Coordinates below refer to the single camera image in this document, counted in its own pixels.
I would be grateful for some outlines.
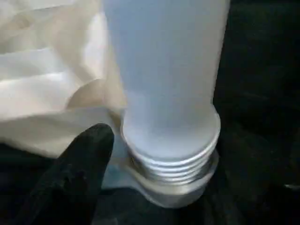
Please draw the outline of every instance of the silver threads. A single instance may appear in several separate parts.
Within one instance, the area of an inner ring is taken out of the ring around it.
[[[148,179],[165,185],[185,185],[203,177],[210,169],[214,148],[180,161],[159,161],[132,155],[136,168]]]

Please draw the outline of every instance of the black fabric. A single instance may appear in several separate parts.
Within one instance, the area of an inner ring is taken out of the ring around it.
[[[220,165],[204,195],[166,210],[133,190],[103,191],[93,223],[299,224],[299,62],[300,3],[233,0],[214,97]],[[0,149],[0,221],[7,224],[53,160]]]

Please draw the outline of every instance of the dark cloth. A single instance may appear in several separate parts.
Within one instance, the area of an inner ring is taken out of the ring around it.
[[[220,165],[204,195],[179,210],[157,207],[130,189],[103,191],[94,224],[299,224],[300,3],[234,0],[214,105],[222,130]],[[0,221],[54,163],[0,145]]]

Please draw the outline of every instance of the gloved finger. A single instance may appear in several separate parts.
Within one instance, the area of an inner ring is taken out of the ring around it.
[[[79,134],[43,174],[14,224],[91,224],[113,142],[106,124]]]

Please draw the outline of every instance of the black glove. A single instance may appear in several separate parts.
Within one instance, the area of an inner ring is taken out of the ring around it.
[[[90,225],[114,134],[97,124],[78,135],[43,174],[14,225]]]

